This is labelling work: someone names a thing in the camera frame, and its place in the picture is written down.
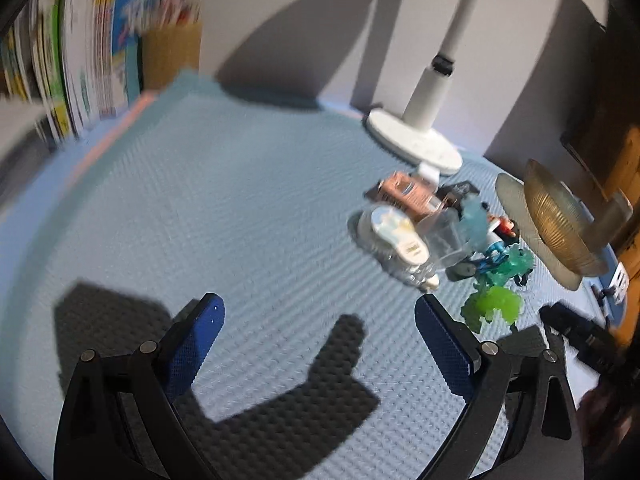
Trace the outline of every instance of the lamp base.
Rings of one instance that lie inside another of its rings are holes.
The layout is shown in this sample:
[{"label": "lamp base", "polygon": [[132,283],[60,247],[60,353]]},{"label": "lamp base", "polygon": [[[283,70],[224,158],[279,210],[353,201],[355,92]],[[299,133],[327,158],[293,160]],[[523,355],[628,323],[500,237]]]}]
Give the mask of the lamp base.
[{"label": "lamp base", "polygon": [[372,110],[367,129],[389,151],[411,164],[426,162],[444,175],[458,172],[462,156],[456,147],[433,128],[416,130],[382,108]]}]

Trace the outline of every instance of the white wall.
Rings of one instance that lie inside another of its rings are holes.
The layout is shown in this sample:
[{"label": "white wall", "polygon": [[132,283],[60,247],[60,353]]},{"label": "white wall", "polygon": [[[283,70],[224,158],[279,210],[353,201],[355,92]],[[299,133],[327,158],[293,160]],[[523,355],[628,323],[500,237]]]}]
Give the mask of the white wall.
[{"label": "white wall", "polygon": [[525,176],[527,161],[537,160],[593,212],[602,196],[561,138],[591,106],[590,94],[597,84],[595,51],[604,34],[582,0],[561,0],[524,90],[484,153],[519,178]]},{"label": "white wall", "polygon": [[[215,74],[256,28],[295,0],[200,1],[204,21],[200,71]],[[584,1],[596,19],[604,22],[606,0]],[[402,113],[423,67],[436,54],[456,3],[457,0],[402,0],[374,102]],[[557,3],[558,0],[479,0],[456,60],[452,90],[436,120],[436,127],[450,140],[484,153],[532,72]],[[321,98],[350,101],[367,34],[365,27],[324,86]],[[331,43],[339,38],[326,40]],[[282,65],[286,72],[286,63]]]}]

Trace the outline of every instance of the wooden pencil cup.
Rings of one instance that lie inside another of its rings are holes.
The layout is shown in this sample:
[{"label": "wooden pencil cup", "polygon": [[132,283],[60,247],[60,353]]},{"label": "wooden pencil cup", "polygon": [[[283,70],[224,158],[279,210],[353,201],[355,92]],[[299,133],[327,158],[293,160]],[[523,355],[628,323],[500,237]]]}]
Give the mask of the wooden pencil cup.
[{"label": "wooden pencil cup", "polygon": [[201,23],[153,28],[142,36],[142,84],[144,90],[161,90],[183,68],[200,64]]}]

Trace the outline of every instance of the metal screw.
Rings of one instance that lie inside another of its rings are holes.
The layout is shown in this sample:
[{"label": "metal screw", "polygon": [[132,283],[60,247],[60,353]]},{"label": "metal screw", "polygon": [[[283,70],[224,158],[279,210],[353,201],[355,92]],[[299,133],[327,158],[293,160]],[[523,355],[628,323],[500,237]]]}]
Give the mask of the metal screw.
[{"label": "metal screw", "polygon": [[80,355],[80,360],[83,363],[88,363],[94,357],[95,357],[95,352],[89,348],[88,350],[85,350],[84,352],[82,352],[82,354]]},{"label": "metal screw", "polygon": [[155,341],[145,341],[140,345],[140,351],[143,354],[151,354],[156,351],[158,344]]},{"label": "metal screw", "polygon": [[555,352],[552,352],[551,350],[545,350],[544,352],[542,352],[542,355],[550,363],[555,363],[556,361],[558,361],[558,356],[556,355]]},{"label": "metal screw", "polygon": [[482,351],[487,355],[496,355],[498,353],[498,345],[492,341],[485,341],[480,345]]}]

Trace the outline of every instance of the white desk lamp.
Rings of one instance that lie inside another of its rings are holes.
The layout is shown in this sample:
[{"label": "white desk lamp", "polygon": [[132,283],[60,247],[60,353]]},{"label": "white desk lamp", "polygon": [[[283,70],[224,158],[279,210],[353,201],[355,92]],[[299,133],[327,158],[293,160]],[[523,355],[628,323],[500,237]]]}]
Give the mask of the white desk lamp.
[{"label": "white desk lamp", "polygon": [[431,66],[427,67],[402,118],[373,109],[367,129],[387,149],[432,174],[454,174],[462,166],[460,153],[433,128],[440,107],[451,85],[451,76],[460,41],[471,19],[477,0],[460,0],[442,46]]}]

